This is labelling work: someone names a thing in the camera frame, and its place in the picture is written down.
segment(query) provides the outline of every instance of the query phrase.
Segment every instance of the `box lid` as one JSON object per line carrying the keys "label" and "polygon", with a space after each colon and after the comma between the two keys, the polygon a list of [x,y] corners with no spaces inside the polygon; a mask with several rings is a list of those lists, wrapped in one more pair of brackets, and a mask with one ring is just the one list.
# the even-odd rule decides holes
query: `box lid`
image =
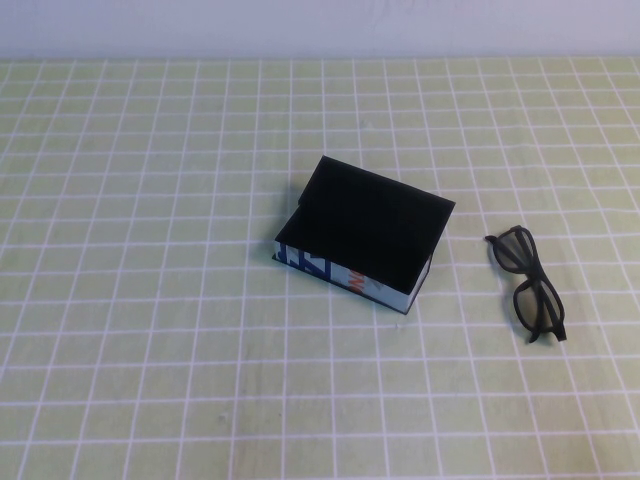
{"label": "box lid", "polygon": [[322,157],[276,241],[409,294],[454,202]]}

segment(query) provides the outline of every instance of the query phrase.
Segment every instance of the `sunglasses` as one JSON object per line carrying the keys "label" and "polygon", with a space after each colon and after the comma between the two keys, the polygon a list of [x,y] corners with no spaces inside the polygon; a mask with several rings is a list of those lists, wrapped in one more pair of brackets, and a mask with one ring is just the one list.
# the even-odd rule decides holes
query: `sunglasses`
{"label": "sunglasses", "polygon": [[531,332],[529,343],[542,333],[553,333],[559,342],[566,340],[564,307],[542,269],[531,232],[517,225],[485,240],[493,246],[496,261],[504,270],[527,277],[513,293],[513,306],[522,326]]}

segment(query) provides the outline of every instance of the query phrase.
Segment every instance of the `black box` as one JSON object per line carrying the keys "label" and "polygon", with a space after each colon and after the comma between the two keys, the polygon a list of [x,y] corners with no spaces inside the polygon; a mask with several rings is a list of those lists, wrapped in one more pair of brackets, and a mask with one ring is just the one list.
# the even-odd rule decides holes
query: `black box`
{"label": "black box", "polygon": [[406,314],[454,205],[322,157],[274,259]]}

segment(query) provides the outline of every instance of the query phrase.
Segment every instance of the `white wall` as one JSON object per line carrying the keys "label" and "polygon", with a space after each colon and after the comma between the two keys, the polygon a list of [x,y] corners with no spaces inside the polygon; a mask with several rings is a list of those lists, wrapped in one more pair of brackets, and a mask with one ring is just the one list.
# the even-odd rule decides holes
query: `white wall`
{"label": "white wall", "polygon": [[639,0],[0,0],[0,56],[640,53]]}

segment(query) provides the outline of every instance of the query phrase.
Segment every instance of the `grid tablecloth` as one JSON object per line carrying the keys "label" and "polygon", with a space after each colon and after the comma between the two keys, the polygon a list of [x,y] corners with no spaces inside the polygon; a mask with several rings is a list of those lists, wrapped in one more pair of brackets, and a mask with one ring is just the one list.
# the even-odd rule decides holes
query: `grid tablecloth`
{"label": "grid tablecloth", "polygon": [[[0,63],[0,477],[637,478],[639,130],[640,59]],[[457,202],[407,317],[270,259],[323,153]]]}

